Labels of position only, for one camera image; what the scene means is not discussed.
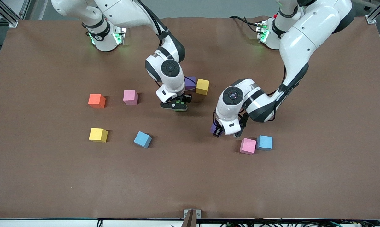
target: green led light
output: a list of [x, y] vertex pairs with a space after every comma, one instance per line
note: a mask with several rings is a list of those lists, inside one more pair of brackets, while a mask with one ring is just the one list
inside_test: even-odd
[[117, 44], [120, 44], [121, 43], [120, 35], [119, 34], [115, 34], [115, 33], [113, 33], [113, 35], [114, 35], [115, 42]]
[[90, 40], [92, 40], [92, 44], [95, 45], [95, 41], [92, 38], [92, 35], [89, 34]]
[[267, 36], [268, 36], [268, 34], [270, 33], [270, 31], [267, 29], [267, 30], [265, 30], [265, 32], [261, 35], [261, 41], [262, 42], [265, 42], [266, 40], [267, 40]]

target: pink cube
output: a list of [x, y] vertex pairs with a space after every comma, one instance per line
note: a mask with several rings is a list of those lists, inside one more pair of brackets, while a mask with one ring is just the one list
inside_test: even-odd
[[240, 152], [245, 154], [254, 154], [256, 150], [256, 141], [248, 138], [244, 138], [242, 140], [242, 144], [240, 145]]
[[137, 105], [138, 94], [135, 92], [135, 90], [125, 90], [123, 100], [126, 105]]

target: circular joint cap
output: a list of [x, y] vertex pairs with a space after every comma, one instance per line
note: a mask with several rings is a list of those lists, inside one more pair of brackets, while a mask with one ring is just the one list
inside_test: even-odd
[[168, 59], [162, 63], [161, 70], [166, 76], [176, 77], [180, 73], [180, 66], [175, 60]]
[[243, 92], [238, 87], [230, 86], [223, 91], [222, 99], [226, 105], [238, 105], [243, 100]]

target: yellow cube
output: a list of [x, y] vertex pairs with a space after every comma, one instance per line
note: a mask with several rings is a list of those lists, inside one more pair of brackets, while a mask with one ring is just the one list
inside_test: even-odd
[[210, 86], [209, 80], [198, 79], [196, 93], [201, 94], [201, 95], [207, 95], [209, 86]]
[[105, 143], [107, 141], [107, 134], [109, 132], [103, 128], [92, 128], [90, 130], [89, 140], [93, 142]]

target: purple cube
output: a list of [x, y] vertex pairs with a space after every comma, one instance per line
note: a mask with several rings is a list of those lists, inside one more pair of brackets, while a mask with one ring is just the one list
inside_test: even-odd
[[213, 124], [211, 125], [210, 132], [211, 132], [212, 134], [214, 134], [215, 130], [216, 130], [216, 126], [215, 126], [214, 123], [213, 123]]
[[188, 78], [193, 80], [194, 82], [184, 77], [184, 84], [186, 86], [186, 90], [195, 89], [196, 83], [197, 83], [196, 77], [195, 76], [188, 76]]

